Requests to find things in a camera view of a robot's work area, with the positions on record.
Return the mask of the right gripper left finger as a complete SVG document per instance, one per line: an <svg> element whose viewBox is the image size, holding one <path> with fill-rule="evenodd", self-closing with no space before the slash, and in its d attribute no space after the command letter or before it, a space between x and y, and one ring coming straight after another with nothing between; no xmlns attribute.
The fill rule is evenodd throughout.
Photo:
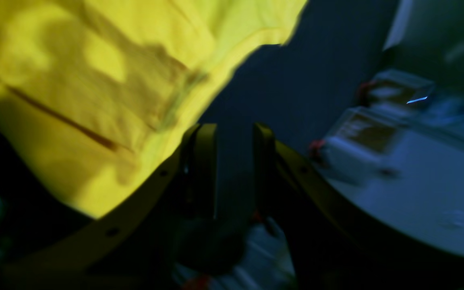
<svg viewBox="0 0 464 290"><path fill-rule="evenodd" d="M216 124L196 124L127 200L44 249L0 264L0 290L162 290L181 226L217 214Z"/></svg>

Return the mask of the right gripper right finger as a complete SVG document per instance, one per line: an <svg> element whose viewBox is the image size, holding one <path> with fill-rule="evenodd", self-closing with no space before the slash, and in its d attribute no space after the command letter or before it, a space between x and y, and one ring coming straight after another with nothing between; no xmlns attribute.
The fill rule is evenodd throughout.
<svg viewBox="0 0 464 290"><path fill-rule="evenodd" d="M256 204L282 229L300 290L464 290L464 256L365 213L254 124Z"/></svg>

